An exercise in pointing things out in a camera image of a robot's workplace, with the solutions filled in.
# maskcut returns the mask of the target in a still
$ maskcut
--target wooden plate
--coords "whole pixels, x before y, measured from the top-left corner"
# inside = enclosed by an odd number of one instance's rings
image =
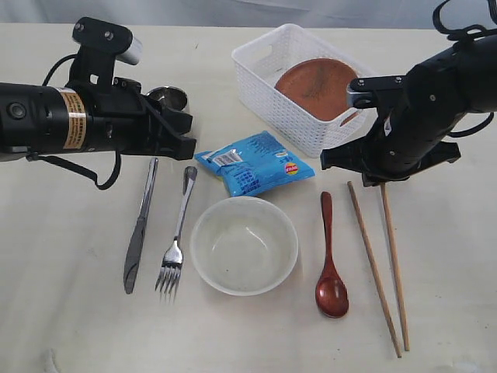
[[[285,72],[275,89],[319,120],[329,121],[349,109],[346,88],[357,74],[347,64],[331,58],[301,62]]]

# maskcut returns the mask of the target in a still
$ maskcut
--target chopsticks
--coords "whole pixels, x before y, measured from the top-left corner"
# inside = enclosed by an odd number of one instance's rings
[[[388,201],[387,187],[385,183],[382,183],[380,188],[381,199],[383,200],[383,209],[385,212],[385,220],[387,221],[388,242],[390,246],[392,270],[394,271],[395,295],[397,297],[398,313],[401,318],[402,339],[404,340],[404,349],[409,351],[409,335],[407,330],[407,317],[405,315],[404,293],[402,291],[401,272],[398,266],[394,229],[391,223],[390,202]]]
[[[395,353],[397,357],[402,357],[401,350],[398,346],[397,335],[395,334],[394,323],[391,321],[390,310],[388,309],[387,299],[385,298],[385,293],[383,290],[383,285],[381,284],[380,274],[378,273],[378,268],[376,265],[376,260],[374,259],[373,250],[371,249],[370,239],[367,236],[366,226],[364,225],[363,216],[360,213],[359,202],[357,201],[356,192],[352,182],[347,183],[350,191],[350,197],[354,205],[354,210],[356,211],[357,222],[359,223],[360,232],[363,236],[364,245],[366,246],[367,258],[370,261],[371,270],[373,271],[374,283],[376,284],[376,289],[378,291],[378,296],[380,297],[381,308],[383,309],[383,314],[385,320],[387,321],[388,330],[390,331],[391,341],[394,344]]]

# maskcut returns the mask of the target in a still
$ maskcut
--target fork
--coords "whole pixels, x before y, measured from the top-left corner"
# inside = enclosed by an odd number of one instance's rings
[[[171,246],[164,253],[161,269],[158,273],[157,281],[155,282],[155,290],[157,291],[157,288],[160,285],[159,291],[162,293],[162,289],[164,288],[164,294],[169,294],[169,297],[171,297],[172,290],[174,289],[173,299],[176,298],[179,279],[181,278],[181,267],[183,265],[183,253],[179,247],[179,241],[181,238],[183,222],[185,220],[186,205],[188,204],[189,196],[192,193],[195,179],[196,168],[193,166],[186,167],[183,177],[183,199],[181,201],[181,208],[179,209],[176,232]]]

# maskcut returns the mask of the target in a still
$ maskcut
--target white table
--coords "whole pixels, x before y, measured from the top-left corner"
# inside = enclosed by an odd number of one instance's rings
[[[266,30],[132,30],[144,56],[136,67],[119,63],[116,73],[142,82],[144,91],[184,88],[197,151],[268,129],[238,101],[230,59],[232,49]],[[404,74],[449,46],[429,30],[314,32],[382,75]],[[58,58],[77,48],[71,25],[0,25],[0,81],[40,84]],[[53,85],[66,83],[67,67]],[[202,282],[187,250],[176,304],[168,307],[153,287],[172,239],[182,171],[195,161],[160,160],[132,295],[124,293],[123,262],[149,158],[126,157],[106,192],[42,162],[2,163],[0,371],[42,371],[40,355],[50,347],[61,373],[495,371],[497,127],[459,143],[463,157],[455,164],[389,184],[412,349],[402,359],[394,355],[346,181],[356,185],[400,337],[380,192],[362,188],[358,174],[322,172],[317,159],[302,156],[317,176],[263,195],[288,214],[301,242],[294,272],[277,289],[251,298],[221,294]],[[113,161],[112,154],[70,158],[102,177]],[[349,290],[350,310],[340,320],[321,316],[314,301],[324,260],[322,190],[334,197],[335,260]],[[201,169],[186,216],[186,248],[195,217],[227,196]]]

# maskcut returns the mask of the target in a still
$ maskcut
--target silver knife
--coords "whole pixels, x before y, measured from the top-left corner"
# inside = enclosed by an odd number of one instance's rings
[[[154,191],[157,163],[157,158],[152,158],[150,160],[145,192],[143,199],[141,200],[140,214],[138,215],[137,224],[134,226],[130,245],[127,248],[126,261],[124,262],[124,290],[126,291],[126,294],[131,294],[133,292],[134,282],[137,278],[141,249],[143,248],[145,229],[147,228],[148,211],[150,210],[150,202]]]

